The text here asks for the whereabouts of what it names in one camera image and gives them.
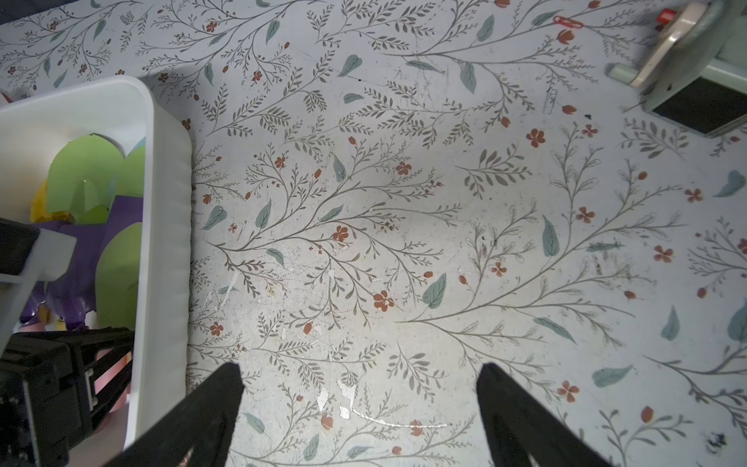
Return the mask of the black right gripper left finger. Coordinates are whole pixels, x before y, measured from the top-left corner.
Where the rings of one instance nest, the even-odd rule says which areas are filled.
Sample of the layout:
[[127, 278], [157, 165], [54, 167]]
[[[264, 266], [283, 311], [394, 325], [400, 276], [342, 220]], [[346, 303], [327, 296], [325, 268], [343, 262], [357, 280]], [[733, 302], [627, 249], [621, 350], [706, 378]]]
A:
[[224, 466], [243, 395], [239, 365], [225, 363], [109, 466]]

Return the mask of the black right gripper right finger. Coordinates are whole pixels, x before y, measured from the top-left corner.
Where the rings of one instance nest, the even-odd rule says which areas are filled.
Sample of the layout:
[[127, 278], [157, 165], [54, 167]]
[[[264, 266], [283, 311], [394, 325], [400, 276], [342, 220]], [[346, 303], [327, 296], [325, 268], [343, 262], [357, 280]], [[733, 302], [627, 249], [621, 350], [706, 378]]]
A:
[[610, 466], [497, 365], [482, 366], [476, 389], [495, 465]]

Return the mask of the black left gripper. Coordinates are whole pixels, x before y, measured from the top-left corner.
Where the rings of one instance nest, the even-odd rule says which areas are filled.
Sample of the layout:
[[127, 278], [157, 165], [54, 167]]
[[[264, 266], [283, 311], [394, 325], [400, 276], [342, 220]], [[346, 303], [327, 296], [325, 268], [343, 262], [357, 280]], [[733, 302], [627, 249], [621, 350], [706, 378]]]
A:
[[66, 272], [75, 239], [32, 225], [1, 222], [1, 463], [64, 466], [125, 393], [132, 364], [103, 389], [96, 381], [132, 352], [127, 328], [17, 333], [25, 301], [40, 279]]

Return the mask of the green shovel brown handle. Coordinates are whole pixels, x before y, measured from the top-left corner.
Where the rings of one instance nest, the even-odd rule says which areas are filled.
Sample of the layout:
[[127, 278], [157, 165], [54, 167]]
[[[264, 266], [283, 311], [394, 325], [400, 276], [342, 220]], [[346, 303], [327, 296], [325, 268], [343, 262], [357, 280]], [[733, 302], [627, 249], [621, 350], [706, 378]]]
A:
[[144, 195], [145, 161], [143, 140], [128, 155], [98, 134], [70, 141], [54, 157], [33, 199], [31, 221], [105, 224], [117, 198]]

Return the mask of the green shovel wooden handle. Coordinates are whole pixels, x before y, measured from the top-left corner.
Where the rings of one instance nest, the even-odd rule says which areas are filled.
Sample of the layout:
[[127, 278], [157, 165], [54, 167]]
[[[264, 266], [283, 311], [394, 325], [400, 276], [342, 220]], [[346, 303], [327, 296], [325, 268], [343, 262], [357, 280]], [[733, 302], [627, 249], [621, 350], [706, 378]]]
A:
[[103, 249], [95, 271], [98, 325], [135, 330], [142, 224], [120, 231]]

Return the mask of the white plastic storage box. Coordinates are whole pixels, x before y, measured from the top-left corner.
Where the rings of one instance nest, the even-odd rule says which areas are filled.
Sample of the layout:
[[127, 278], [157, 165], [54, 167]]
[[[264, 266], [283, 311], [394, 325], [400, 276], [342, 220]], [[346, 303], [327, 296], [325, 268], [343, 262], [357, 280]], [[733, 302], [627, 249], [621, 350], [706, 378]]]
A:
[[124, 151], [145, 144], [144, 211], [130, 402], [72, 449], [71, 465], [103, 466], [186, 393], [192, 142], [140, 80], [116, 76], [1, 108], [1, 215], [25, 223], [54, 155], [97, 133]]

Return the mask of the pale green tape dispenser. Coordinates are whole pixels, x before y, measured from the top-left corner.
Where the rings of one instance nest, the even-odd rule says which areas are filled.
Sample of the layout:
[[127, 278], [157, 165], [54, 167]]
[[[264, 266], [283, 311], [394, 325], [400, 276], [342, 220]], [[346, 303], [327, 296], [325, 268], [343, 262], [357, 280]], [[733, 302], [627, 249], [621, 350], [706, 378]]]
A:
[[654, 88], [644, 110], [713, 138], [746, 124], [746, 3], [693, 1], [664, 10], [656, 46], [638, 67], [613, 65], [607, 76]]

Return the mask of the red paper clip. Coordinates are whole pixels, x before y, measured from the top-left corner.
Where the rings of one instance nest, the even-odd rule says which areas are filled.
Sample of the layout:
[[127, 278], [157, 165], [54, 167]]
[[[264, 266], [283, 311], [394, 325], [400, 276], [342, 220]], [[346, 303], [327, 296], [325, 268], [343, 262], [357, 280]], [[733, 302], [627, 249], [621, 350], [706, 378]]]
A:
[[554, 16], [552, 21], [555, 25], [560, 25], [566, 29], [582, 29], [585, 27], [583, 23], [576, 21], [575, 19], [569, 19], [562, 16]]

